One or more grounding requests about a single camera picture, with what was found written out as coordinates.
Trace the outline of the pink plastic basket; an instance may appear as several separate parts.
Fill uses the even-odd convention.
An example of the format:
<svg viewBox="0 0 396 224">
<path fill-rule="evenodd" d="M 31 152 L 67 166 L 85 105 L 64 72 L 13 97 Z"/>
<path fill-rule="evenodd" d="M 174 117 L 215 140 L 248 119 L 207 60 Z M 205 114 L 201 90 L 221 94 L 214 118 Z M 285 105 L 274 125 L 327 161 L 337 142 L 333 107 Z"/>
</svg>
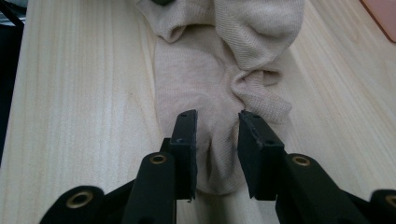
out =
<svg viewBox="0 0 396 224">
<path fill-rule="evenodd" d="M 386 37 L 396 43 L 396 0 L 361 0 Z"/>
</svg>

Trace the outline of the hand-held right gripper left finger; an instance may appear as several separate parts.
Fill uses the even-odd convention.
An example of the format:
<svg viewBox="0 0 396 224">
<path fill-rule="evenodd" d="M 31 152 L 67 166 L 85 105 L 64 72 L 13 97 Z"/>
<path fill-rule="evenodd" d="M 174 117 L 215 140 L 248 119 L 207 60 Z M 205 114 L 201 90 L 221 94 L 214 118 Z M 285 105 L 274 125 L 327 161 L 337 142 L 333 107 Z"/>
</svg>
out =
<svg viewBox="0 0 396 224">
<path fill-rule="evenodd" d="M 198 113 L 188 110 L 177 116 L 170 138 L 165 139 L 164 151 L 176 161 L 176 198 L 192 200 L 197 185 L 196 133 Z"/>
</svg>

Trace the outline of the beige sock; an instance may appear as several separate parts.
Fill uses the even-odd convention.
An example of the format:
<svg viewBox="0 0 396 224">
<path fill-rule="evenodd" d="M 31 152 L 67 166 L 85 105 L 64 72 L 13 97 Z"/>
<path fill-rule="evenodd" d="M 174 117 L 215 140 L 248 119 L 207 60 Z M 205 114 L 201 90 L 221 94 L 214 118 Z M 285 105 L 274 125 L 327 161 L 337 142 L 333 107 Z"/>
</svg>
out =
<svg viewBox="0 0 396 224">
<path fill-rule="evenodd" d="M 236 150 L 238 113 L 251 111 L 279 124 L 291 111 L 289 102 L 267 90 L 280 80 L 276 67 L 240 69 L 211 26 L 191 26 L 174 43 L 159 39 L 154 66 L 163 132 L 172 132 L 179 113 L 198 111 L 198 190 L 218 195 L 236 191 L 244 184 Z"/>
<path fill-rule="evenodd" d="M 262 68 L 295 40 L 304 0 L 134 0 L 154 34 L 169 43 L 191 25 L 209 25 L 227 43 L 240 68 Z"/>
</svg>

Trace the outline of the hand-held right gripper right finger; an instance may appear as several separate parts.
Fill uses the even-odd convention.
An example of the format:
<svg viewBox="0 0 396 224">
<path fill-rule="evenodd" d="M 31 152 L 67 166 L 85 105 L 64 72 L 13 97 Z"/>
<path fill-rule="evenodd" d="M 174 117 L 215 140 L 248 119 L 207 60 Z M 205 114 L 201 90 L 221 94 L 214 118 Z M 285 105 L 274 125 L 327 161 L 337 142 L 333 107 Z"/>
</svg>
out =
<svg viewBox="0 0 396 224">
<path fill-rule="evenodd" d="M 237 153 L 250 198 L 275 200 L 284 144 L 259 115 L 241 111 Z"/>
</svg>

